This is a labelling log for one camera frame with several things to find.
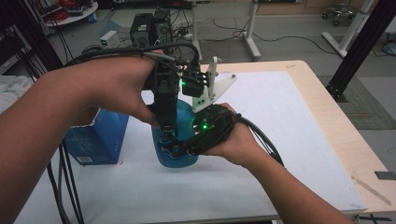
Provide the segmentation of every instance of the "blue box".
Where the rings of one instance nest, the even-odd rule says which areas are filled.
[[[81,165],[116,164],[129,116],[95,108],[85,117],[64,138],[69,154]]]

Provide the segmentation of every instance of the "black metal pole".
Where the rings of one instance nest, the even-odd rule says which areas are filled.
[[[18,27],[48,71],[64,66],[24,0],[0,0],[0,7],[3,9],[0,19],[7,18]]]
[[[379,0],[361,32],[341,62],[327,91],[337,102],[342,102],[344,90],[359,67],[372,50],[379,37],[385,32],[396,15],[396,1]]]

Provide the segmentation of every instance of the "blue spray bottle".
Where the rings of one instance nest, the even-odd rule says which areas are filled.
[[[195,115],[192,112],[191,105],[182,100],[177,100],[177,140],[185,141],[195,135],[192,127]],[[169,168],[182,168],[195,164],[198,156],[185,154],[177,158],[171,157],[169,152],[163,149],[163,146],[169,144],[164,142],[165,133],[160,128],[151,128],[152,139],[154,141],[155,151],[160,163]]]

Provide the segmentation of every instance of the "floor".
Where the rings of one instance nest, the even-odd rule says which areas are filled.
[[[61,27],[60,31],[74,56],[78,56],[83,49],[93,44],[100,44],[99,36],[106,31],[118,30],[120,38],[128,37],[129,28],[132,24],[134,14],[144,12],[144,9],[133,10],[128,7],[119,7],[114,11],[98,10],[96,15],[98,22],[88,23],[86,20],[78,21]],[[179,15],[174,26],[187,25],[186,19],[191,23],[191,14],[186,11],[186,17]],[[235,29],[222,29],[218,26],[243,28],[247,18],[218,19],[199,22],[199,37],[203,54],[203,63],[209,62],[212,56],[217,55],[225,63],[251,62],[251,55],[246,48],[245,41],[234,38],[221,40],[233,36]],[[332,26],[332,20],[323,20],[321,15],[303,16],[260,16],[256,18],[253,39],[262,54],[260,62],[303,60],[308,63],[317,76],[332,76],[340,65],[342,58],[321,36],[322,32],[329,32],[335,39],[341,40],[347,31],[350,21],[341,20],[339,27]],[[273,40],[284,36],[294,36]],[[125,45],[129,45],[128,39],[123,39]],[[50,43],[62,58],[66,60],[64,47],[57,35],[49,38]],[[367,90],[378,100],[378,102],[396,119],[396,58],[384,55],[381,47],[385,43],[382,37],[377,46],[367,57],[356,77],[364,84]],[[8,71],[9,74],[22,73],[18,66]],[[360,130],[361,135],[371,146],[378,158],[392,172],[396,173],[396,130],[370,131]],[[396,220],[396,213],[379,214],[377,217],[389,217]],[[374,223],[373,221],[362,221],[361,223]]]

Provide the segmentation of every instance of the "skin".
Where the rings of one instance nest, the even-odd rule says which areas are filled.
[[[82,112],[101,107],[158,126],[141,97],[153,65],[148,58],[110,58],[48,72],[0,115],[0,223],[15,221]],[[247,168],[285,223],[351,223],[268,156],[243,124],[206,154]]]

